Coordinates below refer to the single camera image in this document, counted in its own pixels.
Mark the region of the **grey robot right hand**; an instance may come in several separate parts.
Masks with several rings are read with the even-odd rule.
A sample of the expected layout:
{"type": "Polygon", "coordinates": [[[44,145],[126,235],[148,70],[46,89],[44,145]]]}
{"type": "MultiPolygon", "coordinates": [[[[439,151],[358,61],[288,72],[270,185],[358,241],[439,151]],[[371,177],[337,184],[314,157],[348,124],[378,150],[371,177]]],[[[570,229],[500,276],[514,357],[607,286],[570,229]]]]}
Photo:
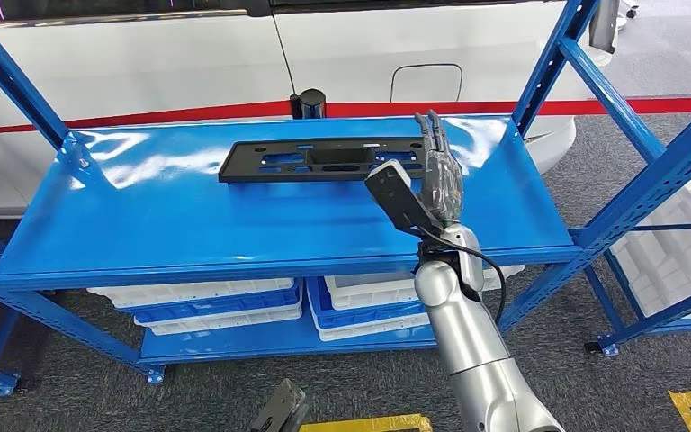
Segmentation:
{"type": "Polygon", "coordinates": [[[443,122],[429,110],[414,114],[425,150],[425,173],[420,201],[443,224],[458,222],[462,213],[462,168],[451,151],[443,122]]]}

